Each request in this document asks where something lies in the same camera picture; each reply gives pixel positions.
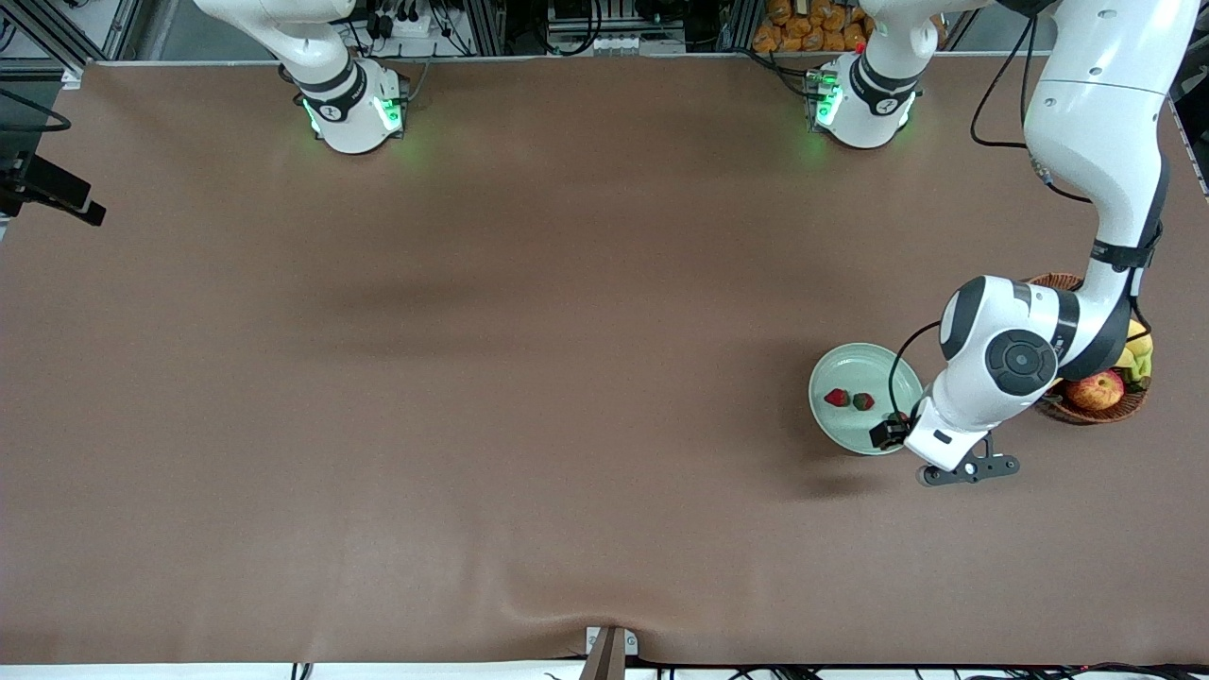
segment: red apple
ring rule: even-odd
[[[1111,370],[1066,384],[1066,398],[1076,407],[1089,411],[1103,411],[1113,407],[1124,396],[1124,381]]]

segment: wicker basket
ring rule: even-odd
[[[1058,290],[1075,290],[1083,283],[1083,278],[1074,273],[1043,273],[1030,278],[1029,283],[1047,286]],[[1138,409],[1146,403],[1146,394],[1149,392],[1149,390],[1127,392],[1124,397],[1121,397],[1120,402],[1099,411],[1081,409],[1065,400],[1053,403],[1045,399],[1039,400],[1034,408],[1059,422],[1070,425],[1104,425],[1107,422],[1121,422],[1138,413]],[[1051,396],[1051,392],[1046,392],[1046,396]]]

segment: light green plate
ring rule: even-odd
[[[810,374],[810,410],[818,421],[818,427],[837,444],[850,451],[867,456],[892,454],[901,445],[889,450],[875,449],[869,443],[869,430],[893,411],[890,405],[890,364],[895,353],[890,350],[869,345],[868,342],[850,342],[840,345],[823,355]],[[833,407],[823,400],[827,392],[840,387],[849,394],[867,392],[873,396],[873,408],[858,411],[856,407]],[[895,398],[903,413],[910,413],[915,402],[924,396],[919,376],[907,365],[898,362],[895,370]]]

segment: brown table cover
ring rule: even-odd
[[[1143,413],[1025,414],[1018,476],[933,490],[809,413],[828,348],[1082,272],[1094,209],[966,137],[997,63],[937,59],[875,151],[737,58],[442,63],[358,157],[271,68],[89,69],[42,152],[105,225],[31,207],[0,244],[0,661],[556,657],[601,623],[678,663],[1209,659],[1209,208],[1167,113]],[[1019,138],[1014,87],[982,126]]]

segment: strawberry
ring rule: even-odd
[[[833,407],[846,407],[852,403],[852,399],[848,396],[848,390],[840,390],[839,387],[827,392],[823,400]]]
[[[858,411],[867,411],[873,408],[873,394],[868,392],[860,392],[852,397],[852,405],[856,407]]]

